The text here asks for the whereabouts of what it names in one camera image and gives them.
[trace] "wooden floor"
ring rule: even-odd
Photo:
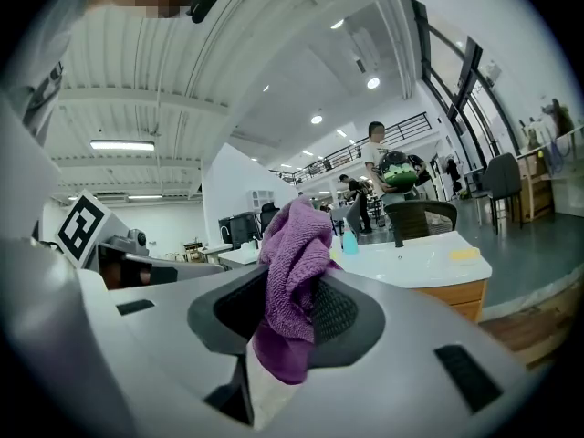
[[[531,369],[554,359],[582,300],[584,277],[556,296],[512,315],[479,323]]]

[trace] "blue bottle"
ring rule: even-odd
[[[346,217],[343,217],[343,223],[345,224],[345,233],[343,234],[343,252],[347,255],[356,255],[359,252],[357,238],[350,230]]]

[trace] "round ceiling light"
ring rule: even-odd
[[[367,82],[367,87],[369,89],[375,89],[380,85],[380,79],[379,78],[371,78],[368,82]]]

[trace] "purple cloth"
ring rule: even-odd
[[[314,329],[311,281],[330,260],[332,225],[327,213],[317,211],[300,196],[284,206],[267,227],[259,262],[269,265],[266,314],[255,332],[255,354],[280,381],[299,384],[307,377]]]

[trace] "fluorescent light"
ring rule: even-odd
[[[161,194],[134,194],[133,196],[128,196],[129,200],[157,200],[162,198]]]
[[[375,89],[380,85],[380,79],[379,78],[371,78],[369,81],[367,81],[367,87],[369,89]]]
[[[152,141],[91,140],[89,144],[94,150],[154,151]]]

